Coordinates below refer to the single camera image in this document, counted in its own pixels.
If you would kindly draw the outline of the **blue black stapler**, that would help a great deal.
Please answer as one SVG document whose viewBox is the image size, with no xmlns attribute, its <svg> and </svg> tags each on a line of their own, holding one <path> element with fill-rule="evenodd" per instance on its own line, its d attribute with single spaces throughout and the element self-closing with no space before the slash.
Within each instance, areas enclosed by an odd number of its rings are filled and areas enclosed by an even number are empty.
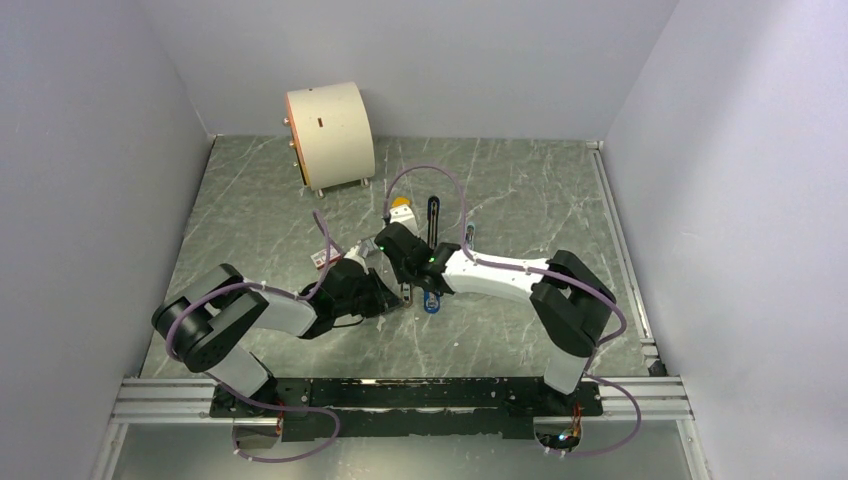
<svg viewBox="0 0 848 480">
<path fill-rule="evenodd" d="M 431 250 L 434 250 L 438 243 L 438 224 L 440 212 L 440 199 L 436 195 L 428 198 L 427 202 L 427 237 L 426 242 Z M 424 310 L 428 314 L 435 314 L 440 309 L 440 297 L 432 292 L 425 291 Z"/>
</svg>

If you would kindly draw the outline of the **light blue small box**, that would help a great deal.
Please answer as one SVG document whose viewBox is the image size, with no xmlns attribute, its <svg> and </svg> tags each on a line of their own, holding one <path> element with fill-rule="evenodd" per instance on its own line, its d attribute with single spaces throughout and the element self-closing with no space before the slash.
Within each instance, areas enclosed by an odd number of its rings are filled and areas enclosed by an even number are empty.
<svg viewBox="0 0 848 480">
<path fill-rule="evenodd" d="M 474 223 L 469 222 L 466 225 L 465 229 L 465 244 L 469 249 L 474 249 L 474 238 L 475 238 L 476 226 Z"/>
</svg>

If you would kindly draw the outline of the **red white staple box sleeve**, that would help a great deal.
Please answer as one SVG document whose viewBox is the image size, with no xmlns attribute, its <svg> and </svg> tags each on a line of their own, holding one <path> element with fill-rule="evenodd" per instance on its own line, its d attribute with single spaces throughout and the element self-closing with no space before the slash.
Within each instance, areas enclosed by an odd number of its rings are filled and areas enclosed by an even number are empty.
<svg viewBox="0 0 848 480">
<path fill-rule="evenodd" d="M 326 264 L 327 257 L 328 257 L 327 251 L 322 250 L 322 251 L 319 251 L 319 252 L 312 254 L 310 256 L 310 259 L 312 260 L 316 269 L 321 269 Z"/>
</svg>

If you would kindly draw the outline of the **beige brown small box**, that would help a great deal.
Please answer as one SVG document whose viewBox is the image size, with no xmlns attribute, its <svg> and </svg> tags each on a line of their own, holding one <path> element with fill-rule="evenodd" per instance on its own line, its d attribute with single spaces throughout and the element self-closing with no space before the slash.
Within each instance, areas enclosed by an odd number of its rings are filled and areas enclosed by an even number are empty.
<svg viewBox="0 0 848 480">
<path fill-rule="evenodd" d="M 414 303 L 413 293 L 412 293 L 412 285 L 408 283 L 402 283 L 400 285 L 400 293 L 403 302 L 403 306 L 405 308 L 410 308 Z"/>
</svg>

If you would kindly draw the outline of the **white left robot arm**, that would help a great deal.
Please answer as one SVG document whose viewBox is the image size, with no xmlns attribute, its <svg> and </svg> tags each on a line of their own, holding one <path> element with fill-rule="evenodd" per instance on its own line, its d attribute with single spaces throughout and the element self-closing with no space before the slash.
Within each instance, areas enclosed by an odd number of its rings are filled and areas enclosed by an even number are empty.
<svg viewBox="0 0 848 480">
<path fill-rule="evenodd" d="M 231 387 L 242 408 L 261 416 L 279 402 L 277 381 L 240 346 L 251 329 L 311 340 L 335 328 L 342 317 L 375 318 L 402 304 L 374 269 L 350 259 L 324 268 L 318 281 L 297 293 L 261 287 L 223 263 L 164 301 L 151 324 L 171 358 Z"/>
</svg>

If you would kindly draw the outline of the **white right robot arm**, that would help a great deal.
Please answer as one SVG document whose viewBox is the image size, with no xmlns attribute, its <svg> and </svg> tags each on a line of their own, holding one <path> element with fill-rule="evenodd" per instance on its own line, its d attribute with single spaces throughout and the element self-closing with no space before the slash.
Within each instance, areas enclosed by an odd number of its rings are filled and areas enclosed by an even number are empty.
<svg viewBox="0 0 848 480">
<path fill-rule="evenodd" d="M 553 414 L 576 403 L 577 386 L 609 318 L 621 310 L 575 254 L 559 250 L 551 259 L 519 260 L 447 242 L 431 248 L 396 222 L 378 233 L 375 243 L 401 283 L 439 295 L 472 293 L 532 306 L 553 344 L 540 402 Z"/>
</svg>

